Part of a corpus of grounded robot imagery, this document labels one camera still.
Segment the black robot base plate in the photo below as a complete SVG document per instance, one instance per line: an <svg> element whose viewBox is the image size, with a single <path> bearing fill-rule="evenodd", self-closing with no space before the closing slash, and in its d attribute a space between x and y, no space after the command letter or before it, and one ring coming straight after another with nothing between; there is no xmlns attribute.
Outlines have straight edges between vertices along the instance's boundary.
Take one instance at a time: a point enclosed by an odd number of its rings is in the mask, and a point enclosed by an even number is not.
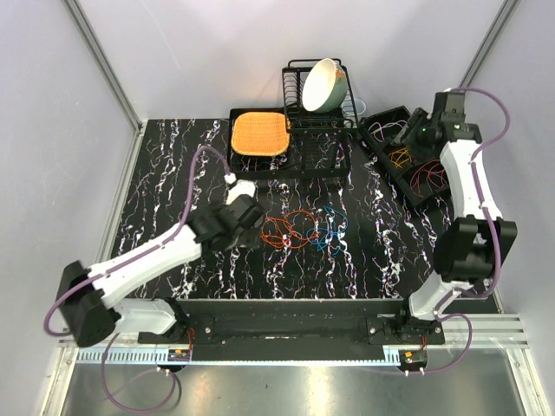
<svg viewBox="0 0 555 416"><path fill-rule="evenodd" d="M142 329L140 344L177 344L191 329L196 345L229 338L323 339L345 337L371 345L441 345L445 335L436 319L408 316L406 300L190 300L172 301L173 329L163 335Z"/></svg>

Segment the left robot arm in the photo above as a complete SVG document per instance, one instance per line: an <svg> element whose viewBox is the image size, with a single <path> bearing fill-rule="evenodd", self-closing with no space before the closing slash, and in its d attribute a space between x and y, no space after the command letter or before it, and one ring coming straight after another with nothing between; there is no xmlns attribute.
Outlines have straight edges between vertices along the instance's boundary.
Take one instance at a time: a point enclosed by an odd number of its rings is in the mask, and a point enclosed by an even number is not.
<svg viewBox="0 0 555 416"><path fill-rule="evenodd" d="M203 255L253 243L264 218L262 205L248 194L229 203L212 203L188 215L157 238L120 257L84 267L67 265L55 307L81 348L112 335L145 334L170 343L186 336L187 318L176 302L132 298L154 278Z"/></svg>

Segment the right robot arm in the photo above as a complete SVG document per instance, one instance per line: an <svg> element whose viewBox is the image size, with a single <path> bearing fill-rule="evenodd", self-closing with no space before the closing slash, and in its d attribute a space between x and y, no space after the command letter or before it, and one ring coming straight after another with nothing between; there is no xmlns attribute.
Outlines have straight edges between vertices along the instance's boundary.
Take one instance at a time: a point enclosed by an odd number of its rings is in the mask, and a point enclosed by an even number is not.
<svg viewBox="0 0 555 416"><path fill-rule="evenodd" d="M483 165L483 151L504 137L483 140L465 115L469 88L436 93L427 113L416 109L395 136L416 159L439 160L447 176L454 219L435 244L433 271L395 314L396 338L413 343L430 333L459 296L487 299L500 279L500 269L518 235L495 204Z"/></svg>

